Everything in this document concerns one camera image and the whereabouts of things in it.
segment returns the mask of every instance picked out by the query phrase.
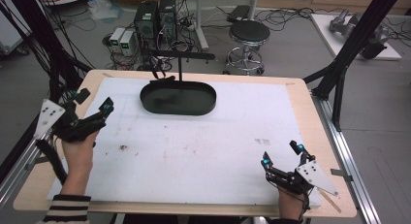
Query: white device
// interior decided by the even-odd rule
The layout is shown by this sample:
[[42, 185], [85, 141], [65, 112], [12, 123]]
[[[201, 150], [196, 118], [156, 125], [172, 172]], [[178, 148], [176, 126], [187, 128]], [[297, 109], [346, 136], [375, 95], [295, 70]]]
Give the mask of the white device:
[[133, 30], [126, 30], [120, 40], [121, 51], [124, 56], [133, 56], [137, 49], [136, 37]]
[[338, 195], [338, 192], [327, 174], [318, 165], [317, 161], [311, 161], [297, 167], [297, 172], [311, 185], [323, 189], [324, 191]]
[[41, 139], [65, 111], [65, 109], [54, 104], [50, 100], [43, 100], [42, 110], [40, 111], [39, 120], [33, 137], [36, 140]]
[[120, 40], [126, 29], [123, 27], [117, 27], [114, 33], [110, 37], [111, 52], [121, 53]]

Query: sleeve cuff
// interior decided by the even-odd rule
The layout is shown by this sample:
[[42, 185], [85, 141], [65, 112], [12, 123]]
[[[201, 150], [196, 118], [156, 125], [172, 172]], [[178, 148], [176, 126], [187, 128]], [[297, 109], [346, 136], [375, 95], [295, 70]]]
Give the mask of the sleeve cuff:
[[55, 195], [44, 222], [86, 222], [91, 197]]

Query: hand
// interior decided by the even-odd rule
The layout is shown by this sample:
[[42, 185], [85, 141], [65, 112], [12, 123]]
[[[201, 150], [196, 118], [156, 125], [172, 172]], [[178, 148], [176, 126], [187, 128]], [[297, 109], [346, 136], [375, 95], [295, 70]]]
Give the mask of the hand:
[[278, 186], [278, 208], [280, 218], [299, 220], [302, 213], [304, 196], [295, 194]]
[[98, 131], [94, 132], [83, 142], [62, 142], [69, 172], [60, 194], [84, 195], [90, 172], [93, 168], [93, 144], [98, 133]]

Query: plastic bag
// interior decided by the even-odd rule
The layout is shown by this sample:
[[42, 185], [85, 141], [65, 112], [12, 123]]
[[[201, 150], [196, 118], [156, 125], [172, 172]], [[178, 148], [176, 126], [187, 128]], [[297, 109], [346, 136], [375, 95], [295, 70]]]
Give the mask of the plastic bag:
[[111, 2], [108, 0], [93, 0], [88, 2], [91, 18], [94, 20], [104, 18], [118, 18], [118, 10], [111, 9]]

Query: black oval tray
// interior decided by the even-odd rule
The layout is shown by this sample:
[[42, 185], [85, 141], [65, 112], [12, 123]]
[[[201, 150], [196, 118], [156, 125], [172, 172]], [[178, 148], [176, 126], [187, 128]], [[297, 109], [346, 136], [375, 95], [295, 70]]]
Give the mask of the black oval tray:
[[214, 109], [217, 94], [203, 82], [154, 80], [142, 89], [140, 99], [149, 112], [204, 115]]

